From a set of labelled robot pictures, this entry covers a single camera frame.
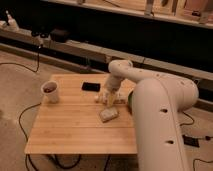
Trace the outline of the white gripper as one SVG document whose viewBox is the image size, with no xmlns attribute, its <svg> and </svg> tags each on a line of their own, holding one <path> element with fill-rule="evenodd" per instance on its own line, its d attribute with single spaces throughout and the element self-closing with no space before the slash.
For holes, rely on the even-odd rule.
<svg viewBox="0 0 213 171">
<path fill-rule="evenodd" d="M 110 95 L 112 93 L 116 93 L 121 87 L 121 79 L 112 75 L 109 75 L 106 79 L 104 85 L 104 94 L 106 95 L 106 106 L 110 106 Z M 115 101 L 115 94 L 111 96 L 111 106 L 113 106 Z"/>
</svg>

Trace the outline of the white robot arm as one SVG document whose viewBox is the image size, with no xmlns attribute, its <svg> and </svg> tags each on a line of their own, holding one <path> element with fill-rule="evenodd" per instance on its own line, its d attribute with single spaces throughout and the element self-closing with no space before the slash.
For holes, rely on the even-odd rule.
<svg viewBox="0 0 213 171">
<path fill-rule="evenodd" d="M 135 83 L 132 115 L 139 171 L 190 171 L 178 114 L 197 102 L 197 85 L 185 77 L 135 68 L 129 60 L 113 60 L 108 70 L 105 87 L 110 93 L 125 79 Z"/>
</svg>

